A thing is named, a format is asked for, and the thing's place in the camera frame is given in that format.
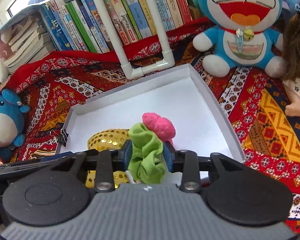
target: white tray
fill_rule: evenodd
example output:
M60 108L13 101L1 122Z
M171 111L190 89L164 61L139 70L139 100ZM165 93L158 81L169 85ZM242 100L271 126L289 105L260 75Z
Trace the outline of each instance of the white tray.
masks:
M244 154L231 124L207 84L190 64L155 73L71 107L64 129L69 134L66 147L56 154L87 150L95 133L109 129L129 129L142 122L142 115L154 112L172 121L176 129L173 146L198 156L219 152L243 162ZM207 172L201 172L206 178ZM181 182L181 174L165 176L164 182Z

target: silver screw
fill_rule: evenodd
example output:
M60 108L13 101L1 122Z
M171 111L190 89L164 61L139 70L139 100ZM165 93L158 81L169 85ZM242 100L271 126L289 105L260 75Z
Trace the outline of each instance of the silver screw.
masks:
M190 182L186 182L183 186L187 190L195 190L195 189L197 189L199 187L199 184L196 183L196 182L190 181Z
M100 182L96 185L96 188L98 190L102 190L102 191L105 191L105 190L108 190L111 188L111 183L109 182Z

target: blue hair clip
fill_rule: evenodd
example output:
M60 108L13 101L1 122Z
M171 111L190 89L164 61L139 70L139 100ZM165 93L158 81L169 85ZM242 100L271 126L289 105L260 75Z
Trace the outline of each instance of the blue hair clip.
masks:
M294 9L296 12L300 12L300 5L296 3L296 5L294 6Z

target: white belly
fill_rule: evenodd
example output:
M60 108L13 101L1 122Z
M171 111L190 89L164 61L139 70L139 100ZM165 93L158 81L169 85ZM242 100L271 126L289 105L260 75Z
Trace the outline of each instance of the white belly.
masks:
M238 53L235 34L225 32L223 46L229 58L242 65L253 65L265 56L267 41L263 33L256 34L251 41L243 42L242 52Z
M0 148L9 146L17 135L17 127L11 117L0 113Z

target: green scrunchie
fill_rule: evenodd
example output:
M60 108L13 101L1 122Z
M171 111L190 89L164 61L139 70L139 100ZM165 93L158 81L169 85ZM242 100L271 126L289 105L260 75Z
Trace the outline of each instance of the green scrunchie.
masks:
M129 130L129 137L132 141L132 156L128 170L132 177L146 184L160 183L166 171L164 163L160 161L163 142L143 123L135 124Z

